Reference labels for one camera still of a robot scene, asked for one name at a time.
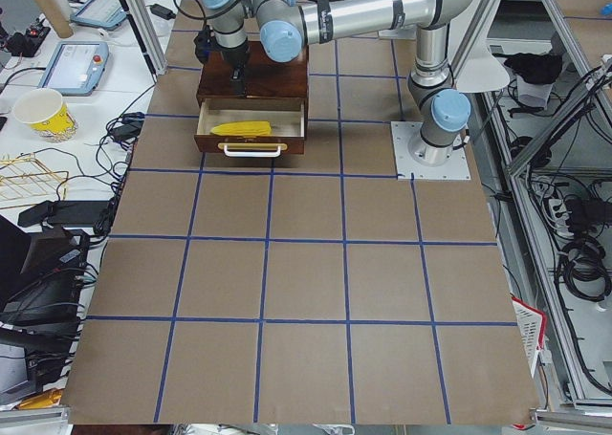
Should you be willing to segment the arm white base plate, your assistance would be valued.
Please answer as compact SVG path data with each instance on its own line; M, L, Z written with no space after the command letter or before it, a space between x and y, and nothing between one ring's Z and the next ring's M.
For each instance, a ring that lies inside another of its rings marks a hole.
M390 39L390 40L415 40L416 39L417 27L409 25L394 30L380 30L378 31L378 38Z
M419 121L392 121L391 133L399 180L469 181L470 168L457 134L452 145L432 147L421 140Z

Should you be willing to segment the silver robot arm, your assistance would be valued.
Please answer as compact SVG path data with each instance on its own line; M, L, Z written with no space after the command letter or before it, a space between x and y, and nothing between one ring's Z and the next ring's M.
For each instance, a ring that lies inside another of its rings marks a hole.
M204 27L196 36L201 62L219 53L230 69L242 75L250 46L244 30L256 20L263 52L288 63L315 44L379 30L417 28L417 55L408 77L409 91L424 122L410 142L414 158L438 165L453 149L470 116L467 98L451 89L448 63L450 22L472 0L202 0Z

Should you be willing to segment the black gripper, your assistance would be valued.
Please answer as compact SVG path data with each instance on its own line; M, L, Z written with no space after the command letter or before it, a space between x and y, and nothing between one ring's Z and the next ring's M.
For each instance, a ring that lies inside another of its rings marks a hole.
M246 94L245 67L250 58L250 44L245 40L235 47L219 46L219 51L225 62L233 68L230 77L230 86L236 96Z

